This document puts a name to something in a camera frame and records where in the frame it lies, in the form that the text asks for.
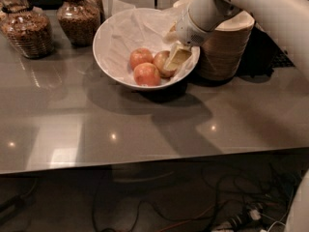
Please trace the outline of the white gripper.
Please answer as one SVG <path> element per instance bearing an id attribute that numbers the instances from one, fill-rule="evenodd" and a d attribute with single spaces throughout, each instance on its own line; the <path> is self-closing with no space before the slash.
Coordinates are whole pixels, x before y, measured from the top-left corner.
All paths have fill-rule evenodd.
<path id="1" fill-rule="evenodd" d="M 181 42 L 172 46 L 163 69 L 169 72 L 175 71 L 192 55 L 191 46 L 203 45 L 210 36 L 211 32 L 200 29 L 193 22 L 188 9 L 183 10 L 176 25 L 173 25 L 162 39 L 165 44 L 172 44 L 176 40 Z"/>

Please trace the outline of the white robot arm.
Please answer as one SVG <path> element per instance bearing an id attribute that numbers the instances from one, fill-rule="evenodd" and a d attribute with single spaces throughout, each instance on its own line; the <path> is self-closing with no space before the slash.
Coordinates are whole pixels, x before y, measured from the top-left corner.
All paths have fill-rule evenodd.
<path id="1" fill-rule="evenodd" d="M 171 31 L 164 37 L 176 43 L 167 63 L 172 65 L 179 50 L 200 46 L 206 52 L 202 69 L 207 78 L 236 70 L 247 44 L 250 28 L 240 30 L 240 36 L 221 33 L 217 27 L 246 12 L 266 31 L 295 66 L 309 77 L 309 1 L 308 0 L 192 0 L 182 10 Z"/>

